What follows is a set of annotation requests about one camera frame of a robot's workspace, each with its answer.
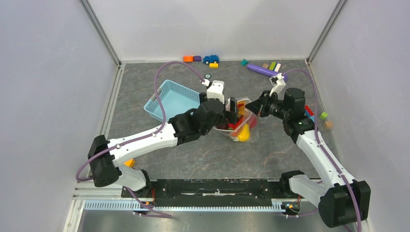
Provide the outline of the red toy chili pepper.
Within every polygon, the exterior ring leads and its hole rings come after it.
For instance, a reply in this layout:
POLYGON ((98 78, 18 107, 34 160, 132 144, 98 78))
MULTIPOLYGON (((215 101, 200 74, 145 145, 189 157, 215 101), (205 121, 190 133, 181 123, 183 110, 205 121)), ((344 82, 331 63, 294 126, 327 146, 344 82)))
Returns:
POLYGON ((236 123, 228 123, 228 129, 234 131, 242 124, 242 122, 243 122, 243 117, 238 119, 236 123))

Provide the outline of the red toy tomato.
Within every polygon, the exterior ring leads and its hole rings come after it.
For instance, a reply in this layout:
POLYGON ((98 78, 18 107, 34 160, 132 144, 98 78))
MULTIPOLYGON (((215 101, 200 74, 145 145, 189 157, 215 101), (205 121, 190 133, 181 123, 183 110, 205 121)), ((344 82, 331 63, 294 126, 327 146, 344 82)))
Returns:
POLYGON ((252 114, 248 120, 249 128, 254 128, 258 123, 258 117, 255 114, 252 114))

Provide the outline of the clear polka dot zip bag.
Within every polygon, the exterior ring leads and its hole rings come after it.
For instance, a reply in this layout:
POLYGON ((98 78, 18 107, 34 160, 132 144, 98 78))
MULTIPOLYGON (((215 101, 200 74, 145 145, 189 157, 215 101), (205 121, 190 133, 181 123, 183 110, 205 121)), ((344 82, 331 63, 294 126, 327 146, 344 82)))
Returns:
POLYGON ((223 135, 231 138, 235 142, 252 143, 260 138, 258 117, 245 106, 251 103, 248 97, 228 98, 225 102, 225 110, 228 116, 236 113, 236 121, 226 120, 226 123, 220 126, 214 126, 214 129, 223 135))

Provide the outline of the yellow toy pear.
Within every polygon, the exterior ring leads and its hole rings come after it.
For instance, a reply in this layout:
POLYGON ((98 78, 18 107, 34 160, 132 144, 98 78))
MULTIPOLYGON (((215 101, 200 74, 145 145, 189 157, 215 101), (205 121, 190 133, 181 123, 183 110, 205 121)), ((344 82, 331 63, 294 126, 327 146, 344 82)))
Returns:
POLYGON ((239 142, 246 142, 250 139, 250 130, 249 125, 245 124, 239 134, 237 135, 237 139, 239 142))

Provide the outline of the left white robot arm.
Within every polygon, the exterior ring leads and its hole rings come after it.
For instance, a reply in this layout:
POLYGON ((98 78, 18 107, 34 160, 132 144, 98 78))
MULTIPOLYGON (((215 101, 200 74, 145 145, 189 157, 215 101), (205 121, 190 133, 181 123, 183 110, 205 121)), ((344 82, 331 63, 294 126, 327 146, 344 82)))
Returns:
POLYGON ((107 140, 104 135, 94 138, 88 153, 91 179, 98 188, 111 184, 128 187, 140 197, 148 196, 152 184, 144 170, 136 170, 125 162, 140 155, 198 140, 211 129, 224 127, 237 120, 234 101, 227 107, 218 99, 200 103, 198 108, 175 115, 164 125, 132 136, 107 140))

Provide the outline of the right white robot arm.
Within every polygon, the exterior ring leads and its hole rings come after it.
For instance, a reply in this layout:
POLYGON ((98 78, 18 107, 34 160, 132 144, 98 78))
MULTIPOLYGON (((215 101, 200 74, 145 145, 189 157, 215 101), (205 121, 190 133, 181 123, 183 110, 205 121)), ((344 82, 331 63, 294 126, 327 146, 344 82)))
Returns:
POLYGON ((305 153, 322 181, 315 182, 299 170, 286 172, 280 178, 280 193, 308 200, 329 228, 355 222, 361 230, 362 221, 368 218, 371 188, 366 181, 356 180, 329 151, 315 122, 305 115, 305 102, 304 91, 292 87, 282 100, 277 93, 265 90, 245 107, 256 116, 281 119, 284 131, 305 153))

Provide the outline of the multicolour block stack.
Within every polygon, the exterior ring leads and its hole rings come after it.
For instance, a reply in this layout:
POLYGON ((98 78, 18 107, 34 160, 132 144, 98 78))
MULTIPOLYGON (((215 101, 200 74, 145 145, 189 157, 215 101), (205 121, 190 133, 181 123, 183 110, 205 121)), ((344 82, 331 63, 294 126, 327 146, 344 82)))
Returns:
POLYGON ((305 115, 310 118, 313 122, 315 122, 315 115, 312 109, 308 106, 305 105, 305 115))

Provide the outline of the green cube block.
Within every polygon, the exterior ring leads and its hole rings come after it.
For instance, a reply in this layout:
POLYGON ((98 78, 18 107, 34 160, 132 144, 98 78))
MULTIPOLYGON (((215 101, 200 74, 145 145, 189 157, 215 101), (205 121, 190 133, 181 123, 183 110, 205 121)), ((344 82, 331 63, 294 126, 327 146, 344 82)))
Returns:
POLYGON ((327 118, 328 118, 328 113, 327 113, 327 112, 322 112, 322 113, 320 114, 320 119, 326 120, 327 118))

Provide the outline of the tan cube block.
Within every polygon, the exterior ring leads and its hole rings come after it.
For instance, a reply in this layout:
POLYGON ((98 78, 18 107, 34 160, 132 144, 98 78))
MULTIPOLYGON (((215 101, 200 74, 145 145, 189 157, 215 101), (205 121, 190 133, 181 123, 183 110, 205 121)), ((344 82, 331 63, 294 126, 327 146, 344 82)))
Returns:
POLYGON ((333 124, 333 122, 330 121, 330 120, 324 121, 324 123, 323 123, 323 127, 324 127, 325 129, 327 129, 327 130, 332 129, 333 126, 334 126, 334 124, 333 124))

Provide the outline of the teal small block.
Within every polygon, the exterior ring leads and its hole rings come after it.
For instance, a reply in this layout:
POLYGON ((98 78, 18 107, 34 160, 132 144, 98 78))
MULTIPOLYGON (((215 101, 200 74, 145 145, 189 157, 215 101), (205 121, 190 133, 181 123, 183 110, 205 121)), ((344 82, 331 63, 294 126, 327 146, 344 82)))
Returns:
POLYGON ((246 60, 246 59, 243 59, 242 61, 241 61, 241 65, 242 66, 245 66, 245 65, 247 65, 249 62, 246 60))

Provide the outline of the yellow rectangular block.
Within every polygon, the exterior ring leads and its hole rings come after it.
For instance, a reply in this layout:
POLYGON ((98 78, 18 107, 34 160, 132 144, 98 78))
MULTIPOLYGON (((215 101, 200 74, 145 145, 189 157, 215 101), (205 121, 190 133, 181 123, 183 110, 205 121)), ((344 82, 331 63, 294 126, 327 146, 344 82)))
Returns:
POLYGON ((209 67, 212 69, 217 69, 219 67, 218 63, 209 63, 209 67))

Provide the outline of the purple toy flashlight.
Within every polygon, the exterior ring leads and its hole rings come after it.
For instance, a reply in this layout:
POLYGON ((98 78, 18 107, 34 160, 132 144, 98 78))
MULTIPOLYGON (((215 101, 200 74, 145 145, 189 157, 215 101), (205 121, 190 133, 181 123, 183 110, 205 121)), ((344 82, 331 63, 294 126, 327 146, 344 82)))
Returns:
POLYGON ((246 67, 249 70, 253 71, 253 72, 265 75, 267 77, 272 77, 272 76, 275 76, 275 75, 279 74, 279 72, 277 72, 277 71, 266 69, 266 68, 263 68, 261 66, 255 65, 255 64, 250 64, 249 63, 249 64, 246 65, 246 67))

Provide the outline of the blue toy car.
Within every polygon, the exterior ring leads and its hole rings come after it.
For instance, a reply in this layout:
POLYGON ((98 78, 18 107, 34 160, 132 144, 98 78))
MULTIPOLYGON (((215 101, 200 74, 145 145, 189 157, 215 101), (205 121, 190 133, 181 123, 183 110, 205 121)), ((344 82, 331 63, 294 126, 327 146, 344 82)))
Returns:
POLYGON ((220 59, 217 55, 210 55, 203 57, 203 63, 209 65, 210 63, 219 63, 220 59))

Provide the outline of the green white block cluster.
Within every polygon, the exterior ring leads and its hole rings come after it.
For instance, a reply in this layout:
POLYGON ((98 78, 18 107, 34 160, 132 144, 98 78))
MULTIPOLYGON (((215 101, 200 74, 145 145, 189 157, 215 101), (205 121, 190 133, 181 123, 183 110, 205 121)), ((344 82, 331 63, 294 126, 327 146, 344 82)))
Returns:
POLYGON ((271 71, 278 72, 281 68, 281 64, 275 61, 272 61, 270 64, 264 63, 262 67, 265 69, 271 70, 271 71))

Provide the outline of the light blue plastic basket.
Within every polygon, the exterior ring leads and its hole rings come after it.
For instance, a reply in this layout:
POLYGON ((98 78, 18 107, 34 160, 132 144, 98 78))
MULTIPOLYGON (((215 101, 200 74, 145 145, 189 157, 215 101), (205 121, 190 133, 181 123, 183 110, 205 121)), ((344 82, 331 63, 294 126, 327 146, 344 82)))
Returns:
MULTIPOLYGON (((165 110, 166 120, 200 105, 200 93, 171 80, 165 80, 157 89, 165 110)), ((144 105, 144 110, 155 120, 162 122, 163 115, 156 95, 144 105)))

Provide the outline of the orange toy block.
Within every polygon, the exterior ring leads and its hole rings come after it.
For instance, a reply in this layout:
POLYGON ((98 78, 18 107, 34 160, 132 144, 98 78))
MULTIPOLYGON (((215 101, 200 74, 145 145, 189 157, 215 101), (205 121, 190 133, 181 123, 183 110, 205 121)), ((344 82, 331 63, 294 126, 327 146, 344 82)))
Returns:
POLYGON ((183 56, 183 62, 194 62, 194 56, 183 56))

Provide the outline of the orange wedge block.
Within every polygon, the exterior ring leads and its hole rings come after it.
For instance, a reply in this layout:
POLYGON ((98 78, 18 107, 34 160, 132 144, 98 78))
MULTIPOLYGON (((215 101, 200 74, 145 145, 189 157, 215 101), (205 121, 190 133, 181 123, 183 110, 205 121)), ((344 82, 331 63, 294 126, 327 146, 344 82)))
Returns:
POLYGON ((130 160, 126 161, 124 164, 125 164, 126 166, 132 168, 132 167, 134 166, 134 164, 135 164, 135 160, 134 160, 134 159, 130 159, 130 160))

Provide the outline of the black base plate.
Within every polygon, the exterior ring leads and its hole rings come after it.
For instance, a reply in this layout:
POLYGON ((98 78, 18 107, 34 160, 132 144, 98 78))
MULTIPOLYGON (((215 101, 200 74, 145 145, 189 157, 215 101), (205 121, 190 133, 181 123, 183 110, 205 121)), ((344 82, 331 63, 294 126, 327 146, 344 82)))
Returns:
POLYGON ((164 207, 270 206, 272 199, 301 200, 279 179, 157 179, 135 192, 164 207))

